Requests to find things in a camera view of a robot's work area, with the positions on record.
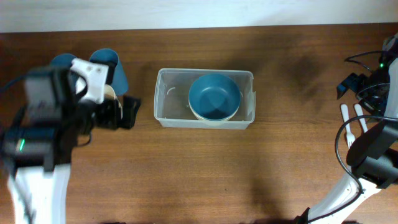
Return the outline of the cream bowl back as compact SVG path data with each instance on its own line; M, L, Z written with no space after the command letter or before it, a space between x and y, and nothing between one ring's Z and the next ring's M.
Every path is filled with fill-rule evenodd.
M198 120L204 120L204 121L229 121L232 119L239 111L239 108L237 108L234 112L230 112L230 110L226 110L224 108L215 108L212 109L211 111L206 111L202 114L197 113L191 105L189 105L189 108L193 115L198 119Z

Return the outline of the cream bowl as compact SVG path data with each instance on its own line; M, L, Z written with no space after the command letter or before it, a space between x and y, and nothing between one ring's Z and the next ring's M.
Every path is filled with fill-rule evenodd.
M230 110L226 110L224 108L215 108L212 109L211 111L206 111L202 114L197 113L191 105L189 105L189 108L193 115L198 119L198 120L204 120L204 121L229 121L232 119L239 111L239 108L237 108L234 112L230 112Z
M206 118L204 118L204 117L202 117L202 116L200 116L199 114L196 114L196 113L194 113L194 116L198 120L204 122L205 124L207 124L209 126L219 126L219 125L229 121L234 116L234 114L232 114L231 116L228 116L226 118L223 118L223 119L206 119Z

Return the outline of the blue bowl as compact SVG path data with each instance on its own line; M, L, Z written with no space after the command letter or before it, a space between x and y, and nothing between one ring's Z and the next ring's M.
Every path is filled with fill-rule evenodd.
M188 92L188 104L200 114L215 108L234 112L241 105L241 92L238 84L230 77L210 73L192 83Z

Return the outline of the cream bowl front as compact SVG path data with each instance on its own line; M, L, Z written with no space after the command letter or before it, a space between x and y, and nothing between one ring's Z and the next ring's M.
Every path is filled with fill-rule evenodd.
M204 118L204 117L202 117L202 116L200 116L199 114L196 114L196 113L194 113L194 116L198 120L204 122L205 124L207 124L209 126L219 126L219 125L229 121L234 116L234 114L232 114L231 116L228 116L226 118L223 118L223 119L206 119L206 118Z

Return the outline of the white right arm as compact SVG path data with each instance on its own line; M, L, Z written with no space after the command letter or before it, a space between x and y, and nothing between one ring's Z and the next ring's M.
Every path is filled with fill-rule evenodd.
M391 148L397 142L397 36L387 38L377 54L379 66L370 76L352 73L336 87L338 98L351 90L358 100L353 118L340 106L335 153L345 174L294 223L346 223L366 199L397 184L397 151Z

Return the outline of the left arm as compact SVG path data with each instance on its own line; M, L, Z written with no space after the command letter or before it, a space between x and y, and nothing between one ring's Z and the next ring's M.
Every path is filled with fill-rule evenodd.
M86 96L92 84L83 72L41 67L23 76L28 104L1 134L1 157L9 174L16 223L65 223L72 150L94 128L131 129L141 101L123 104Z

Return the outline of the clear plastic container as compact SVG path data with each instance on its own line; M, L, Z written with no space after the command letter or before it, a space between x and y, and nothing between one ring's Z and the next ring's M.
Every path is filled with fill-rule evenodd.
M198 120L188 104L192 83L203 75L219 73L233 79L241 92L238 113L219 126L209 126ZM246 129L255 119L256 92L254 75L243 70L209 70L188 68L163 68L159 70L154 97L154 116L163 127L202 129Z

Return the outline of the cream cup front right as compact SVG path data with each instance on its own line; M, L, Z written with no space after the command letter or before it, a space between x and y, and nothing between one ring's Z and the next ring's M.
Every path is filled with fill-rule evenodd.
M118 102L118 108L120 110L120 115L121 118L123 118L123 106L121 102L119 101L119 98L117 97L114 89L110 86L105 84L104 86L104 98L109 99L109 100L116 100Z

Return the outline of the blue cup back right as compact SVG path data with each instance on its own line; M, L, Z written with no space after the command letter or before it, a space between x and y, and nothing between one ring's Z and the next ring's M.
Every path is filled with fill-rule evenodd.
M126 74L119 55L113 49L99 49L91 55L89 61L109 66L106 84L111 86L117 96L128 91Z

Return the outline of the blue cup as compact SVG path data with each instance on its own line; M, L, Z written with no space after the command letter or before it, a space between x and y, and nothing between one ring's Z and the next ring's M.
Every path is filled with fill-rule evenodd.
M60 54L60 55L57 55L56 57L54 57L51 60L50 65L62 66L62 67L71 67L72 66L72 61L75 58L76 58L76 56L73 55L73 54L69 54L69 53Z
M126 74L119 55L113 49L99 49L91 55L89 61L109 66L106 84L111 86L117 96L128 91Z

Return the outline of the white plastic fork left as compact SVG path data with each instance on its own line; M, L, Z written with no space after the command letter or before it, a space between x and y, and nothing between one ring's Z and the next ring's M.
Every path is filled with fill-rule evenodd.
M349 120L348 106L346 104L341 104L340 105L340 111L341 111L341 115L342 115L343 121L347 122ZM354 143L354 141L355 141L355 136L351 132L351 128L350 128L349 124L347 124L345 126L345 130L346 130L346 142L347 142L348 148L350 148L352 146L352 144Z

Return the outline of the blue cup back left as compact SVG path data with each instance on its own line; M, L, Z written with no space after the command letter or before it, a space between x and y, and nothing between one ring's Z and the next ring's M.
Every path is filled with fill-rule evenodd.
M73 54L69 54L69 53L60 54L60 55L57 55L56 57L54 57L51 60L50 65L62 66L62 67L71 67L72 66L72 61L75 58L76 58L76 56L73 55Z

